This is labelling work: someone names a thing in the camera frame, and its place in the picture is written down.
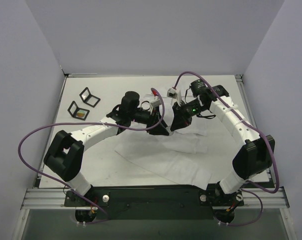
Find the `white garment shirt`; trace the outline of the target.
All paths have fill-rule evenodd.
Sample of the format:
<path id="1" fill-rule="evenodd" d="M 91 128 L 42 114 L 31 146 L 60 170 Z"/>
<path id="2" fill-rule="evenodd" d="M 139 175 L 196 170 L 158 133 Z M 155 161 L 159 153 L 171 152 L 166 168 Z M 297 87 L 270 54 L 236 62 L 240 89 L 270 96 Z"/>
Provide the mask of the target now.
<path id="1" fill-rule="evenodd" d="M 145 131 L 125 131 L 115 147 L 130 163 L 175 184 L 206 190 L 212 174 L 191 157 L 207 152 L 207 146 L 193 133 L 154 136 Z"/>

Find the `colourful painted round brooch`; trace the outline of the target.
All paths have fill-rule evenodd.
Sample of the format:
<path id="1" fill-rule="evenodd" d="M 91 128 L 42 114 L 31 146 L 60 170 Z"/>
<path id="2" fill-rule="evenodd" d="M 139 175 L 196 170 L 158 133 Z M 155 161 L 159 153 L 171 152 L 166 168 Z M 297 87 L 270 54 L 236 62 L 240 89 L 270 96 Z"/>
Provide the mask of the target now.
<path id="1" fill-rule="evenodd" d="M 76 114 L 76 116 L 79 117 L 79 118 L 83 118 L 85 115 L 86 115 L 86 114 L 83 113 L 83 112 L 78 112 L 78 113 Z"/>

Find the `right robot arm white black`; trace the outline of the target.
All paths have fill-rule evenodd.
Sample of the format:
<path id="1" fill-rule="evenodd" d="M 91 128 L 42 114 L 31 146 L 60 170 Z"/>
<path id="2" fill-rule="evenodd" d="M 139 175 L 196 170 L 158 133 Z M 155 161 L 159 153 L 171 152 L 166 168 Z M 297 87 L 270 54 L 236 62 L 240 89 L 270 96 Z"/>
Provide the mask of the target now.
<path id="1" fill-rule="evenodd" d="M 274 151 L 275 141 L 268 135 L 261 135 L 250 128 L 234 104 L 230 94 L 222 85 L 209 88 L 200 79 L 190 84 L 193 100 L 184 102 L 181 93 L 175 88 L 167 91 L 172 98 L 172 132 L 191 125 L 194 116 L 200 117 L 204 111 L 210 111 L 225 126 L 239 149 L 232 161 L 230 173 L 215 187 L 215 195 L 223 197 L 237 192 L 247 180 L 272 166 L 270 154 Z"/>

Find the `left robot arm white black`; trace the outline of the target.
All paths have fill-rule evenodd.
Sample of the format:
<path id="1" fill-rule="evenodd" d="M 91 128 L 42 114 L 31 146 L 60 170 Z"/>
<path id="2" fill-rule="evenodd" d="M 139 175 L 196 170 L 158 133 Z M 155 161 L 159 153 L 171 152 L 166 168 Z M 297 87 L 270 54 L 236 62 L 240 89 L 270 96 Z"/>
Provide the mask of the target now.
<path id="1" fill-rule="evenodd" d="M 128 91 L 113 110 L 98 124 L 73 132 L 59 131 L 53 138 L 44 157 L 44 164 L 56 173 L 68 188 L 76 191 L 75 199 L 83 206 L 92 203 L 92 185 L 81 173 L 83 155 L 99 142 L 117 136 L 125 130 L 133 130 L 132 123 L 142 124 L 143 130 L 154 136 L 169 136 L 170 129 L 164 121 L 165 107 L 160 93 L 152 88 L 153 98 L 149 109 L 139 107 L 140 95 Z"/>

